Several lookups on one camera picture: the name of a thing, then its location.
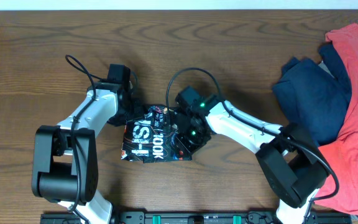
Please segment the black patterned sports jersey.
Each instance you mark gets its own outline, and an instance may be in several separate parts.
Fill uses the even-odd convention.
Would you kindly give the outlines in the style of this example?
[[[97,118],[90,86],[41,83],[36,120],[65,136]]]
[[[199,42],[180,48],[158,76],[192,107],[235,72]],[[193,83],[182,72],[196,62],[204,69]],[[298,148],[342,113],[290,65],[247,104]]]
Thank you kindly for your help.
[[[125,125],[121,159],[143,163],[192,160],[191,154],[175,140],[178,131],[169,124],[167,108],[147,105],[145,110],[143,117]]]

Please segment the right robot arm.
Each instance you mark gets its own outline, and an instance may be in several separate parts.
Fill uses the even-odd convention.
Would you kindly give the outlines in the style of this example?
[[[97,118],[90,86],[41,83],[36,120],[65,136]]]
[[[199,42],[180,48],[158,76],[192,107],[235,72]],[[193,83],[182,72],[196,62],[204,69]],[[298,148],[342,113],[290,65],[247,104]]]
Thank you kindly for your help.
[[[297,124],[282,126],[257,119],[220,96],[180,93],[173,119],[180,144],[204,146],[212,134],[226,136],[256,157],[270,188],[280,199],[280,223],[307,223],[318,191],[333,171],[310,134]]]

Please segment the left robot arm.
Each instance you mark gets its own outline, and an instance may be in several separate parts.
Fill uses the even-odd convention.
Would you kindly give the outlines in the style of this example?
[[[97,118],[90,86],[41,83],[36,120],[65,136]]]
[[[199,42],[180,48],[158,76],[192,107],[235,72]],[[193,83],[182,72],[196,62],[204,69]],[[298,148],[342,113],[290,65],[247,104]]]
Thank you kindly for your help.
[[[113,119],[125,123],[134,111],[130,83],[97,82],[71,115],[35,133],[32,192],[73,212],[80,223],[116,223],[114,209],[97,190],[96,138]]]

